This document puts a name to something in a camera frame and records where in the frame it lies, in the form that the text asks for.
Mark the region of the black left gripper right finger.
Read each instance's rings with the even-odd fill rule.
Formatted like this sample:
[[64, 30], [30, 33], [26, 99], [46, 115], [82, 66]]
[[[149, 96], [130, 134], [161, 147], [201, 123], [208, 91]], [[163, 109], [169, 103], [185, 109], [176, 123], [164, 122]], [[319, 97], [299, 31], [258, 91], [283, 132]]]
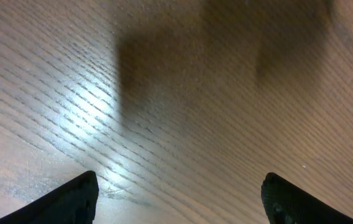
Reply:
[[261, 199], [271, 224], [353, 224], [353, 218], [274, 172], [269, 172], [262, 183]]

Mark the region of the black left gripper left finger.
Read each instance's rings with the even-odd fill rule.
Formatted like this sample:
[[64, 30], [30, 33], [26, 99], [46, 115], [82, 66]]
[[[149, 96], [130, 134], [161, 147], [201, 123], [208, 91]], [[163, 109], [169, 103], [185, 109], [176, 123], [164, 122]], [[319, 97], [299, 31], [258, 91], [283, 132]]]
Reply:
[[96, 173], [89, 170], [0, 218], [0, 224], [92, 224], [98, 195]]

